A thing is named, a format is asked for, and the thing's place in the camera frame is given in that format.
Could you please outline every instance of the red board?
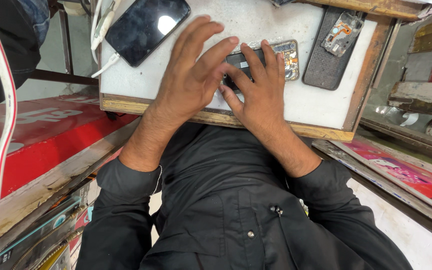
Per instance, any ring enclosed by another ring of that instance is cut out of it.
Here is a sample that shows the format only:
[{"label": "red board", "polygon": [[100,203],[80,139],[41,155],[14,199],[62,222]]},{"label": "red board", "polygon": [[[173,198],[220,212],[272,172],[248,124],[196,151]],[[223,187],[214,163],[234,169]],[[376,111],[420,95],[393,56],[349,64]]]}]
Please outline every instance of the red board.
[{"label": "red board", "polygon": [[[5,106],[0,104],[0,138],[4,116]],[[84,95],[18,102],[18,117],[6,157],[1,198],[137,117],[127,114],[110,120],[99,109],[97,97]]]}]

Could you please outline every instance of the textured phone case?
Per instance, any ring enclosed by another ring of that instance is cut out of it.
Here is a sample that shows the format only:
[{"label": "textured phone case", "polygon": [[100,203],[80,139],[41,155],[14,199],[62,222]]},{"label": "textured phone case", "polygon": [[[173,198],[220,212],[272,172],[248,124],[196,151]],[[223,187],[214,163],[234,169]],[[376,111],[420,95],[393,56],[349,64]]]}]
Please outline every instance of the textured phone case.
[{"label": "textured phone case", "polygon": [[343,12],[351,12],[351,10],[332,6],[326,9],[326,14],[312,46],[311,56],[303,75],[303,83],[328,90],[338,88],[356,42],[341,57],[326,51],[321,43]]}]

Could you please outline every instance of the pink poster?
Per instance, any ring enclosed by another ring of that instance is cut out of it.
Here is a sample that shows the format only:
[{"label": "pink poster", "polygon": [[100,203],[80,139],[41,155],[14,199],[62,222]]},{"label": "pink poster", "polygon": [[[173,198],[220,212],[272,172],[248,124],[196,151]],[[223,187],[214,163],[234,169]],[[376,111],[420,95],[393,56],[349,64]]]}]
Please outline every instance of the pink poster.
[{"label": "pink poster", "polygon": [[399,180],[397,184],[403,183],[432,200],[432,172],[395,158],[356,138],[351,143],[342,143],[342,145],[361,156],[371,167]]}]

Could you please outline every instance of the shirt sleeve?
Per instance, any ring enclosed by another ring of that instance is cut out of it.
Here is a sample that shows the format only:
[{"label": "shirt sleeve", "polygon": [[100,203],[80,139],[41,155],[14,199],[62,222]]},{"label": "shirt sleeve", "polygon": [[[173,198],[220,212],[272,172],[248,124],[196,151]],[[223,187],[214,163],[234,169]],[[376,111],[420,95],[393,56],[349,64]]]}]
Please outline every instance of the shirt sleeve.
[{"label": "shirt sleeve", "polygon": [[347,186],[351,175],[337,160],[322,160],[307,175],[287,179],[290,191],[304,201],[309,218],[321,224],[374,269],[412,269],[405,255],[376,227],[371,208],[361,205]]},{"label": "shirt sleeve", "polygon": [[76,270],[138,269],[151,248],[149,196],[160,190],[161,167],[141,172],[118,158],[105,164],[96,181],[101,192],[82,234]]}]

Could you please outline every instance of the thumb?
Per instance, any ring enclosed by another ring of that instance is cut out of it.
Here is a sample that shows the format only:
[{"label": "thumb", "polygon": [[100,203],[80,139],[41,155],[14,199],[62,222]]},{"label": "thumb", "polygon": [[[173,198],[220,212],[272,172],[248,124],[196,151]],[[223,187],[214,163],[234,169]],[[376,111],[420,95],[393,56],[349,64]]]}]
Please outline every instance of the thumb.
[{"label": "thumb", "polygon": [[238,98],[238,96],[231,90],[231,88],[227,87],[226,85],[219,85],[218,87],[219,92],[221,92],[221,95],[223,95],[224,100],[229,105],[231,110],[233,111],[234,115],[239,114],[241,110],[243,109],[244,103],[241,102],[241,100]]}]

